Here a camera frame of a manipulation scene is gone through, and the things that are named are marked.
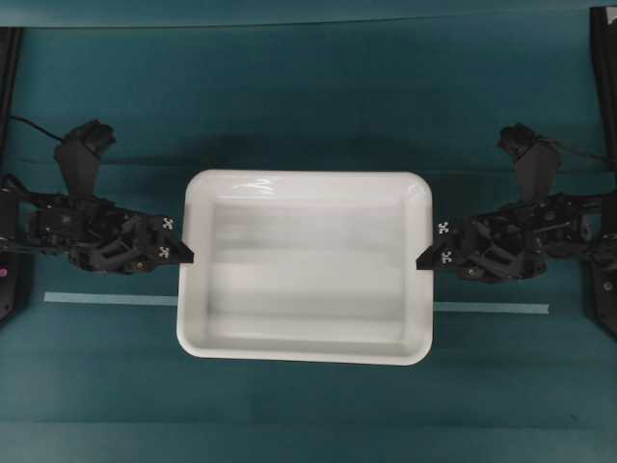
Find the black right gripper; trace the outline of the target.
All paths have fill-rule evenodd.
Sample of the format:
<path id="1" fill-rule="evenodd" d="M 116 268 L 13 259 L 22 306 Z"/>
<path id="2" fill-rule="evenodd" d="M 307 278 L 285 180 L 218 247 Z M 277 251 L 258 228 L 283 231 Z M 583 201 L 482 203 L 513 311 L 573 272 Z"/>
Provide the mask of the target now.
<path id="1" fill-rule="evenodd" d="M 539 203 L 442 221 L 435 243 L 416 259 L 416 269 L 455 272 L 468 281 L 535 278 L 547 270 L 550 258 L 584 257 L 591 247 L 585 217 L 592 213 L 591 196 L 561 193 Z"/>

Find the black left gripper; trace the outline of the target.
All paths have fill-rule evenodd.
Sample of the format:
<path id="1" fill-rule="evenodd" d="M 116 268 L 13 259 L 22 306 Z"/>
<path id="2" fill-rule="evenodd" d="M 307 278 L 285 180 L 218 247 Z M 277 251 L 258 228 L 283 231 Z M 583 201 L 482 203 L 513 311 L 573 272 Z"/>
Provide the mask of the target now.
<path id="1" fill-rule="evenodd" d="M 65 256 L 89 272 L 132 275 L 161 265 L 194 262 L 193 251 L 176 234 L 169 216 L 148 216 L 97 197 L 30 195 L 26 247 Z"/>

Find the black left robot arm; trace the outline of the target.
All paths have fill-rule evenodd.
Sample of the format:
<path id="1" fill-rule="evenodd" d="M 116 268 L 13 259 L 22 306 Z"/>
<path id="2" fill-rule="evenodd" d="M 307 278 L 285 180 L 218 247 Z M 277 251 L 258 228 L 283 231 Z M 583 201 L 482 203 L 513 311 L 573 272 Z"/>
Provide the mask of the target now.
<path id="1" fill-rule="evenodd" d="M 63 256 L 87 272 L 121 275 L 194 261 L 171 216 L 96 196 L 33 192 L 13 175 L 1 180 L 1 251 Z"/>

